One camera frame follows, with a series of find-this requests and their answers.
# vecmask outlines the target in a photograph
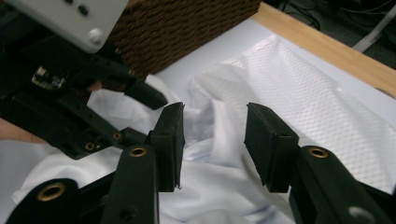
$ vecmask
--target dark floor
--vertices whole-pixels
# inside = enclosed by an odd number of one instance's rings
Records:
[[[359,0],[344,1],[343,6],[337,7],[329,4],[327,0],[285,0],[278,8],[297,20],[353,47],[375,28],[386,12],[396,4],[396,1],[384,3],[387,3],[384,7],[373,10],[373,7],[364,7]],[[396,19],[387,26],[375,44],[364,53],[396,69]]]

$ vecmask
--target crumpled white cloth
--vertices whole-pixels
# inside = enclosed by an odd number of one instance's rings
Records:
[[[156,77],[148,83],[169,103],[178,97]],[[386,192],[395,184],[395,128],[327,75],[269,37],[191,81],[185,106],[181,190],[160,194],[162,223],[290,223],[264,196],[243,144],[247,103],[271,107],[300,135],[300,145],[334,152],[360,181]],[[117,128],[147,133],[160,115],[111,91],[89,106]],[[112,172],[120,153],[106,149],[80,161],[54,151],[29,174],[14,200],[45,180],[70,177],[82,187]],[[286,201],[280,197],[275,200]]]

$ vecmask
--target textured white fabric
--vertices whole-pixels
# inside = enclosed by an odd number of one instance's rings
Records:
[[[175,96],[156,77],[148,83]],[[185,106],[186,146],[181,190],[160,194],[162,223],[289,223],[264,197],[243,144],[247,103],[275,110],[300,135],[300,145],[334,152],[360,181],[384,191],[395,184],[395,128],[348,95],[314,66],[270,37],[195,77]],[[110,91],[98,91],[90,107],[118,128],[151,130],[161,111],[150,111]],[[56,152],[40,162],[20,200],[46,179],[72,177],[82,187],[114,170],[119,152],[107,149],[80,161]]]

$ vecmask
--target wicker basket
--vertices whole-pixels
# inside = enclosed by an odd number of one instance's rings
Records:
[[[130,0],[108,41],[132,74],[155,74],[257,12],[259,0]]]

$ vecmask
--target white garment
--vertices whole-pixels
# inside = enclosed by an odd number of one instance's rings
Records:
[[[156,77],[148,83],[178,102]],[[195,77],[185,106],[186,146],[181,190],[160,194],[162,223],[289,223],[264,197],[243,144],[247,103],[271,107],[300,135],[300,145],[334,152],[360,181],[390,192],[395,184],[395,127],[349,96],[337,83],[270,37]],[[147,133],[160,111],[111,91],[96,92],[89,106],[117,128]],[[55,177],[80,187],[115,169],[119,152],[105,149],[80,161],[50,154],[14,194]]]

